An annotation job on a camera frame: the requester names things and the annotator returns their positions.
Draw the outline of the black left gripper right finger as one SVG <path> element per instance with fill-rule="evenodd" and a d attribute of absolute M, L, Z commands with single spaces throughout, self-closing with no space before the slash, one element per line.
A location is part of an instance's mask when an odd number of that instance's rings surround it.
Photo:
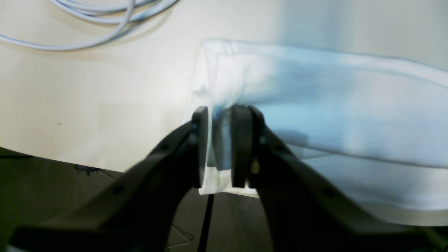
<path fill-rule="evenodd" d="M 438 251 L 431 229 L 388 223 L 299 161 L 252 106 L 230 108 L 232 185 L 257 191 L 276 252 Z"/>

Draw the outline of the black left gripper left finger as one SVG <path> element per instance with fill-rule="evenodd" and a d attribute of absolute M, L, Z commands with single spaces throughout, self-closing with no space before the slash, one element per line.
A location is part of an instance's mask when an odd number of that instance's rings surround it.
<path fill-rule="evenodd" d="M 73 212 L 16 229 L 10 252 L 163 252 L 177 207 L 203 185 L 208 108 Z"/>

